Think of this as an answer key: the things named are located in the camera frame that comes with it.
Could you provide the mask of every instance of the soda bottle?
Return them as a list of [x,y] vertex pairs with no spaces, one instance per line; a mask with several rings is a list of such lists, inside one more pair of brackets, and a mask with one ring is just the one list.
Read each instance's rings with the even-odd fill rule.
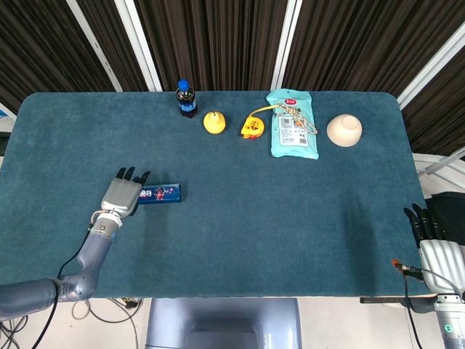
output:
[[181,109],[181,114],[192,118],[197,112],[197,103],[195,102],[194,89],[189,86],[189,81],[186,79],[178,81],[176,98],[179,103],[179,109]]

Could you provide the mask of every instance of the yellow toy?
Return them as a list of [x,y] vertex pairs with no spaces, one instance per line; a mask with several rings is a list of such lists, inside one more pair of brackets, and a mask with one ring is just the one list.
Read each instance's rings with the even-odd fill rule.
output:
[[250,140],[254,140],[255,138],[260,137],[263,135],[264,132],[264,123],[263,120],[254,116],[255,113],[260,111],[267,111],[269,109],[274,109],[279,107],[279,105],[270,105],[269,107],[263,107],[257,109],[256,111],[252,111],[246,119],[244,126],[242,126],[242,130],[240,131],[240,135],[242,138],[248,138]]
[[203,118],[203,126],[208,132],[217,135],[223,132],[226,127],[225,116],[219,111],[210,111]]

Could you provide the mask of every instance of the bottle label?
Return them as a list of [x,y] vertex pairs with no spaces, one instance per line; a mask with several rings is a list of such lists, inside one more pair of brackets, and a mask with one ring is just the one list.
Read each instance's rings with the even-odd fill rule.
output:
[[179,104],[179,107],[182,111],[193,111],[196,106],[197,103],[195,101],[193,101],[192,103]]

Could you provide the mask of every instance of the blue box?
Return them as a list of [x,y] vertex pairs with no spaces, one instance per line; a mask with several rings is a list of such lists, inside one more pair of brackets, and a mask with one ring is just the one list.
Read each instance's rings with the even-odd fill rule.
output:
[[139,205],[167,204],[181,201],[181,186],[177,184],[144,185],[139,195]]

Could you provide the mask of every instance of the beige bowl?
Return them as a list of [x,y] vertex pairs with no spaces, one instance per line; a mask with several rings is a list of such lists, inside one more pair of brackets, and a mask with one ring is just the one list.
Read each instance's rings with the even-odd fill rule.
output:
[[362,135],[362,124],[355,116],[342,114],[329,122],[326,132],[333,143],[341,147],[352,147]]

